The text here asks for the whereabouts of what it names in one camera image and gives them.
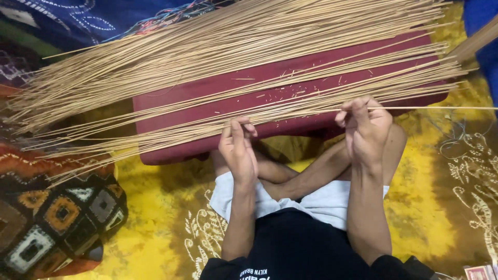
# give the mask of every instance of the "person's left hand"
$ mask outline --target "person's left hand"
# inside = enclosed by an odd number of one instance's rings
[[[254,187],[258,169],[250,137],[257,136],[256,128],[248,117],[237,117],[226,122],[225,126],[218,150],[232,172],[234,186]]]

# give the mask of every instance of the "white shorts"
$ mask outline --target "white shorts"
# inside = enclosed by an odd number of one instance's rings
[[[216,178],[216,186],[209,204],[227,222],[230,221],[232,209],[232,196],[234,193],[234,178],[231,172],[222,174]],[[350,181],[332,181],[319,188],[313,193],[303,197],[301,203],[289,198],[276,201],[263,188],[261,182],[256,184],[256,218],[263,217],[287,207],[294,207],[311,217],[331,224],[335,228],[346,230],[346,214],[348,210]],[[384,186],[385,196],[389,186]]]

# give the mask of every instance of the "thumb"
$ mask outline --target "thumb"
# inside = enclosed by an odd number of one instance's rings
[[[242,126],[236,120],[232,120],[232,137],[234,138],[234,150],[244,151],[246,146],[244,143],[244,131],[242,130]]]
[[[358,123],[358,129],[360,130],[360,132],[361,130],[366,129],[371,125],[367,104],[361,99],[358,98],[353,101],[351,111],[353,113],[353,117],[355,117],[356,122]]]

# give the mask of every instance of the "person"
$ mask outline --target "person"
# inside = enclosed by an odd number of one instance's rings
[[[211,153],[210,205],[228,226],[200,279],[419,279],[391,256],[383,197],[406,136],[381,107],[368,96],[343,103],[345,139],[302,173],[252,149],[247,117],[231,120]]]

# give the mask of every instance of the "maroon board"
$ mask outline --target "maroon board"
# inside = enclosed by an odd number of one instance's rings
[[[133,98],[133,107],[135,111],[146,110],[217,92],[222,92],[229,89],[234,89],[247,84],[279,77],[284,73],[289,74],[292,73],[293,70],[307,69],[315,65],[337,61],[341,58],[364,53],[368,50],[391,45],[393,43],[401,42],[408,38],[417,37],[422,34],[424,34],[424,31],[412,32],[409,34],[399,35],[392,39],[360,44],[336,50],[324,51],[294,59],[278,61],[240,71],[217,75],[214,77],[204,78],[189,83],[179,84],[172,88],[165,88],[136,96]],[[377,50],[352,59],[348,59],[346,62],[349,63],[430,43],[430,38],[427,35],[382,50]],[[370,79],[372,77],[385,75],[416,65],[421,65],[430,61],[435,61],[437,59],[437,56],[421,58],[418,60],[371,68],[370,70],[362,70],[338,76],[332,76],[327,79],[307,81],[293,84],[292,86],[263,90],[243,96],[220,100],[194,108],[189,108],[167,115],[139,121],[136,123],[136,130],[138,133],[145,133],[186,122],[212,117],[217,114],[225,114],[268,103],[273,103],[276,100],[285,100],[291,98],[297,92],[305,91],[304,93],[300,94],[305,95],[317,90],[335,88],[339,86],[339,83],[341,85],[347,85],[353,82]],[[346,62],[341,61],[328,65],[327,67],[344,64]],[[252,78],[254,80],[235,80],[240,78]],[[265,96],[257,98],[257,96],[263,94],[265,94]],[[391,102],[389,104],[385,104],[385,106],[426,106],[442,101],[446,98],[446,96],[446,94],[440,94],[418,97],[410,99],[409,101]],[[391,113],[393,115],[399,115],[403,112],[395,110]],[[308,135],[310,132],[314,132],[316,130],[321,130],[322,136],[331,138],[343,133],[343,130],[336,126],[336,124],[334,123],[335,115],[336,113],[332,112],[305,118],[293,118],[285,121],[259,125],[256,128],[260,138],[267,138],[277,135]],[[140,158],[142,162],[147,165],[160,165],[180,162],[197,154],[216,149],[218,146],[219,138],[219,136],[208,137],[201,140],[195,140],[188,143],[172,146],[169,148],[160,149],[157,151],[147,152],[142,154]]]

